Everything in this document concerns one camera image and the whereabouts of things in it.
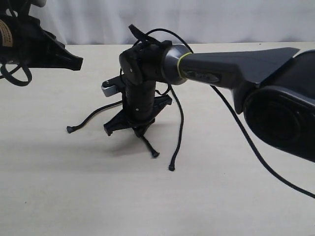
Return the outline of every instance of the yellow ring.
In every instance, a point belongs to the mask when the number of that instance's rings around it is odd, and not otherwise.
[[[179,64],[181,63],[181,60],[182,60],[185,56],[187,56],[187,55],[189,55],[189,54],[192,54],[192,53],[186,53],[186,54],[182,55],[180,58],[178,58],[178,61],[177,61],[177,72],[178,72],[179,77],[182,78],[182,79],[184,79],[184,77],[182,76],[181,70],[180,70],[180,68],[179,68]]]

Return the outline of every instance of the table surface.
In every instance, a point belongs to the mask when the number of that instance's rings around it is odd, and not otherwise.
[[[192,48],[219,52],[286,46],[304,51],[315,43]],[[25,88],[0,82],[0,235],[315,235],[315,201],[262,167],[228,109],[205,84],[174,87],[185,112],[175,172],[167,167],[178,137],[176,103],[160,113],[146,134],[160,152],[158,159],[130,130],[106,135],[103,124],[120,107],[67,134],[67,125],[120,100],[119,94],[106,98],[100,87],[118,75],[118,55],[128,47],[68,46],[84,58],[81,71],[33,69],[33,81]],[[231,101],[230,91],[221,91]],[[280,175],[315,192],[314,164],[250,134]]]

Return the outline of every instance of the robotic arm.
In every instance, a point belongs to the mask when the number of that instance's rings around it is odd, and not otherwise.
[[[106,96],[123,95],[123,109],[104,125],[108,135],[133,128],[141,135],[171,104],[154,97],[156,82],[180,85],[193,80],[232,92],[237,114],[253,133],[282,151],[315,162],[315,51],[299,49],[192,53],[184,45],[159,42],[129,26],[141,42],[122,52],[122,76],[105,81]]]
[[[27,86],[32,80],[29,68],[65,68],[80,70],[83,59],[65,49],[56,37],[41,28],[40,20],[29,16],[31,5],[43,7],[46,0],[0,1],[0,72],[17,86]],[[18,65],[11,72],[7,64]],[[12,74],[23,69],[28,81],[15,79]]]

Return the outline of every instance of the white curtain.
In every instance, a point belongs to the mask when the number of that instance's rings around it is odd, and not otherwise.
[[[315,41],[315,0],[47,0],[31,15],[65,44],[133,43],[130,24],[188,43]]]

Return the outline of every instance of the sticker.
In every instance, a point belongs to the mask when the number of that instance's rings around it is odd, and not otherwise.
[[[0,20],[0,33],[2,35],[2,46],[13,47],[13,38],[9,26]]]

